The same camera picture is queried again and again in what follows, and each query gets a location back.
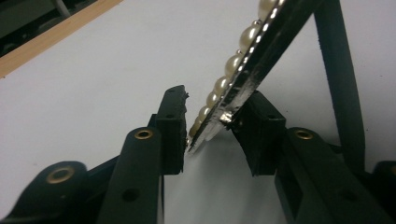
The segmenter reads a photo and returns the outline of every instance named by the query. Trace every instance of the white table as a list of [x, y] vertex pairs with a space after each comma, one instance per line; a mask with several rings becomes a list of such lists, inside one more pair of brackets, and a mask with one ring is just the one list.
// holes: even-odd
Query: white table
[[[0, 80], [0, 217], [58, 161], [89, 169], [120, 153], [163, 92], [184, 84], [190, 127], [257, 18], [257, 1], [124, 0]], [[366, 170], [396, 160], [394, 1], [342, 2], [366, 129]], [[312, 18], [260, 85], [288, 119], [337, 144]], [[166, 223], [285, 223], [271, 176], [251, 177], [222, 132], [165, 180]]]

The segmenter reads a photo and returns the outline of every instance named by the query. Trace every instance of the jewelry piece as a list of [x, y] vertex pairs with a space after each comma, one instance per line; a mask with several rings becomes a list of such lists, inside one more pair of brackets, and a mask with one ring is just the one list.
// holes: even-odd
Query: jewelry piece
[[[244, 64], [247, 63], [250, 54], [254, 51], [254, 46], [261, 41], [283, 2], [284, 0], [260, 1], [259, 19], [241, 34], [240, 49], [225, 64], [225, 76], [216, 81], [213, 91], [206, 98], [206, 105], [201, 108], [189, 131], [190, 145], [187, 149], [189, 153], [195, 152], [204, 140], [208, 141], [215, 136], [224, 124], [231, 123], [233, 114], [253, 93], [254, 90], [251, 88], [246, 88], [247, 90], [244, 91], [241, 90], [241, 87], [235, 87], [234, 83], [242, 82], [244, 84], [246, 82], [246, 71], [243, 71]], [[225, 96], [231, 100], [225, 102]]]

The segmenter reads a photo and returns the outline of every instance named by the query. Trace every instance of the black metal bar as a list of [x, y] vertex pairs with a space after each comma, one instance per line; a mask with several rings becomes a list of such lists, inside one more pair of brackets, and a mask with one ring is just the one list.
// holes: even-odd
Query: black metal bar
[[289, 223], [394, 223], [314, 132], [287, 130], [276, 188]]
[[273, 175], [286, 119], [255, 91], [236, 115], [233, 135], [245, 152], [252, 175]]
[[315, 11], [315, 20], [345, 162], [353, 171], [361, 172], [364, 171], [364, 128], [339, 0], [323, 1]]
[[155, 116], [155, 127], [163, 136], [163, 175], [178, 175], [183, 171], [188, 97], [184, 86], [167, 90]]
[[154, 224], [163, 219], [161, 133], [131, 131], [107, 189], [97, 223]]

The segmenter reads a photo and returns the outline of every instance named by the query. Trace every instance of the pearl jewelry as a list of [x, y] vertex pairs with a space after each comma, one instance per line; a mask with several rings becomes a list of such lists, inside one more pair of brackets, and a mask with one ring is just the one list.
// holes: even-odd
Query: pearl jewelry
[[228, 88], [230, 79], [228, 77], [221, 77], [215, 83], [215, 89], [213, 90], [217, 95], [222, 95]]
[[239, 48], [243, 53], [248, 51], [251, 42], [256, 38], [257, 33], [260, 31], [260, 23], [254, 21], [242, 34], [239, 40]]
[[[199, 111], [198, 117], [195, 119], [194, 124], [192, 125], [189, 136], [193, 138], [198, 130], [200, 129], [202, 123], [206, 119], [207, 115], [209, 114], [210, 110], [213, 106], [218, 102], [218, 100], [222, 97], [224, 92], [230, 88], [233, 83], [233, 75], [235, 71], [241, 71], [243, 69], [243, 64], [247, 63], [248, 55], [251, 54], [254, 48], [250, 47], [253, 41], [259, 43], [261, 41], [261, 36], [257, 39], [257, 35], [260, 31], [262, 21], [265, 21], [269, 14], [272, 12], [271, 19], [276, 15], [276, 10], [274, 8], [277, 0], [260, 0], [259, 3], [259, 21], [254, 21], [242, 34], [239, 39], [239, 50], [236, 52], [234, 56], [232, 56], [227, 63], [225, 64], [224, 68], [224, 77], [220, 77], [216, 83], [215, 87], [212, 92], [206, 98], [206, 105], [201, 108]], [[268, 29], [268, 23], [262, 28], [262, 31], [265, 32]], [[222, 128], [220, 123], [215, 124], [212, 130], [209, 132], [206, 140], [212, 138], [216, 133]]]
[[216, 94], [214, 91], [210, 92], [209, 95], [206, 98], [206, 105], [209, 108], [213, 108], [213, 106], [216, 104], [216, 102], [219, 99], [219, 95]]
[[235, 54], [225, 64], [225, 76], [232, 77], [238, 65], [241, 63], [243, 54]]
[[202, 107], [198, 114], [198, 120], [203, 122], [205, 120], [207, 114], [209, 114], [209, 112], [210, 112], [210, 108], [207, 105]]
[[261, 0], [259, 3], [259, 19], [265, 21], [268, 14], [273, 9], [276, 0]]

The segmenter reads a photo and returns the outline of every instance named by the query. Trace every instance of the screw hole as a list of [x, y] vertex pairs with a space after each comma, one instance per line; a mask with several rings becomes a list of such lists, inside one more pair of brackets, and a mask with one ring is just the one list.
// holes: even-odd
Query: screw hole
[[304, 139], [304, 140], [308, 140], [308, 139], [312, 139], [314, 137], [314, 135], [312, 135], [312, 133], [303, 131], [303, 130], [298, 130], [295, 132], [296, 136]]
[[148, 139], [153, 135], [152, 131], [150, 130], [142, 130], [134, 135], [137, 139]]
[[127, 189], [122, 193], [122, 199], [125, 202], [133, 202], [140, 196], [138, 189]]

